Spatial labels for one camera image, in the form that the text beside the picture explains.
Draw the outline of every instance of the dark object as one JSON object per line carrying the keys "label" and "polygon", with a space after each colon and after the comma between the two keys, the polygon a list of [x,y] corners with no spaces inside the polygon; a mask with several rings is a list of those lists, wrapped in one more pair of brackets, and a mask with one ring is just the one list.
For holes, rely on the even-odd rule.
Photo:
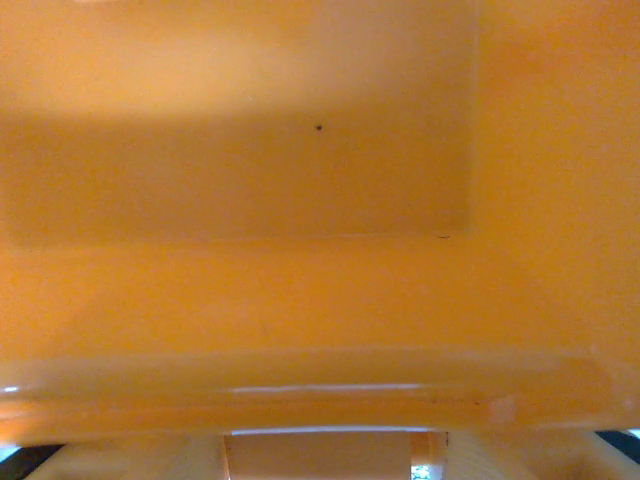
{"label": "dark object", "polygon": [[22,480],[62,447],[63,445],[44,445],[42,447],[21,448],[0,463],[0,478],[2,480]]}
{"label": "dark object", "polygon": [[640,439],[617,431],[596,432],[596,435],[640,464]]}

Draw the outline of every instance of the yellow plastic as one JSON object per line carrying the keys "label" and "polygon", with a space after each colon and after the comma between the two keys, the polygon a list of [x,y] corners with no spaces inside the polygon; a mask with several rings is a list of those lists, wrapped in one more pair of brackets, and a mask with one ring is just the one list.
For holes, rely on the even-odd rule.
{"label": "yellow plastic", "polygon": [[0,440],[637,426],[638,32],[2,2]]}

